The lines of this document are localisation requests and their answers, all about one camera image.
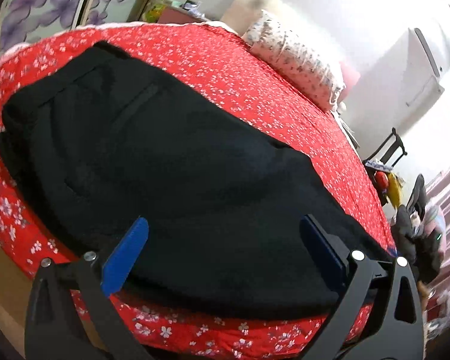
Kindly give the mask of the pink bundle of fabric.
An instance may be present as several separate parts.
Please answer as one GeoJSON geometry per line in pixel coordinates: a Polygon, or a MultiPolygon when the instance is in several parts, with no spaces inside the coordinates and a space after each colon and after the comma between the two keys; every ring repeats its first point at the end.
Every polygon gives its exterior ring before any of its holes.
{"type": "Polygon", "coordinates": [[[424,218],[421,221],[423,228],[424,249],[438,258],[439,264],[444,260],[447,241],[446,241],[446,219],[442,209],[433,203],[425,206],[424,218]]]}

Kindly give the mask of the beige headboard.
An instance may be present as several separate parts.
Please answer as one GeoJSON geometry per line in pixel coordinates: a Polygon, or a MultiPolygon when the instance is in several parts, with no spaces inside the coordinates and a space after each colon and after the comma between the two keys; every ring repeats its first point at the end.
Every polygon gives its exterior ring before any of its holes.
{"type": "Polygon", "coordinates": [[[269,0],[234,0],[225,10],[221,21],[239,36],[243,36],[249,25],[260,16],[269,0]]]}

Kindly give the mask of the red floral bedspread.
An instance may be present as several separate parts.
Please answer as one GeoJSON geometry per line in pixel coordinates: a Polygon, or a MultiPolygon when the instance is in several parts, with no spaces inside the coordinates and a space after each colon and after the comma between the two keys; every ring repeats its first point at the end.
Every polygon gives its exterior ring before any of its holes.
{"type": "MultiPolygon", "coordinates": [[[[225,111],[310,156],[325,187],[386,250],[394,250],[379,198],[337,122],[271,67],[249,53],[221,24],[103,24],[22,43],[0,57],[1,108],[17,90],[105,40],[191,86],[225,111]]],[[[0,159],[0,325],[23,346],[26,299],[43,258],[68,262],[72,253],[51,235],[19,196],[0,159]]],[[[263,322],[173,310],[113,298],[143,344],[212,359],[286,359],[312,339],[322,317],[263,322]]]]}

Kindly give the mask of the white air conditioner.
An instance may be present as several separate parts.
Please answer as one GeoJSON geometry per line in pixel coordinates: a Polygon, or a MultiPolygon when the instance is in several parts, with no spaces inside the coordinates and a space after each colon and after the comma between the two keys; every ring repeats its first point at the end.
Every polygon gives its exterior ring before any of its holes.
{"type": "Polygon", "coordinates": [[[406,69],[402,76],[403,98],[408,108],[430,108],[444,93],[441,73],[419,28],[409,30],[406,69]]]}

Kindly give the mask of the clothes pile on chair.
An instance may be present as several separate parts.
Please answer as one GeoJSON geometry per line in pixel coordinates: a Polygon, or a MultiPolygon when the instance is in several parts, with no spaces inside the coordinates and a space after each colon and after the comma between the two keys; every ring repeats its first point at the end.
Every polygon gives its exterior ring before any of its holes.
{"type": "Polygon", "coordinates": [[[394,209],[398,209],[403,204],[402,182],[393,168],[375,159],[365,160],[363,165],[379,196],[380,204],[385,206],[390,203],[394,209]]]}

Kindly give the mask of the black pants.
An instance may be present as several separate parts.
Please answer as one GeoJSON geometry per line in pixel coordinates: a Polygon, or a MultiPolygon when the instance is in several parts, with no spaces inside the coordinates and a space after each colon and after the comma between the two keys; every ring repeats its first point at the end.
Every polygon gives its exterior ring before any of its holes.
{"type": "Polygon", "coordinates": [[[260,320],[326,311],[337,294],[302,242],[304,215],[349,249],[389,259],[306,154],[107,43],[20,88],[1,116],[4,165],[75,254],[148,221],[126,283],[147,301],[260,320]]]}

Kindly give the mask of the dark grey padded jacket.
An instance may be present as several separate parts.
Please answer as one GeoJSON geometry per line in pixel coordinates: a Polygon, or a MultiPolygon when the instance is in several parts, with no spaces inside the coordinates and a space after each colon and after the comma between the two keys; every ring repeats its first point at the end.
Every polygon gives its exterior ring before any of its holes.
{"type": "Polygon", "coordinates": [[[418,175],[406,205],[397,208],[391,232],[397,253],[407,259],[415,279],[429,284],[437,278],[441,270],[438,258],[433,258],[424,249],[423,228],[425,206],[432,203],[425,189],[424,176],[418,175]]]}

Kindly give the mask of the floral white pillow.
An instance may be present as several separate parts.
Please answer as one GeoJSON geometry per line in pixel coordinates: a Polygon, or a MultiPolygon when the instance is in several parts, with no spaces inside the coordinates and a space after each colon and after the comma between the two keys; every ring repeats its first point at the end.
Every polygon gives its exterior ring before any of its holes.
{"type": "Polygon", "coordinates": [[[322,111],[337,108],[346,88],[341,65],[314,38],[261,10],[242,39],[252,55],[268,63],[322,111]]]}

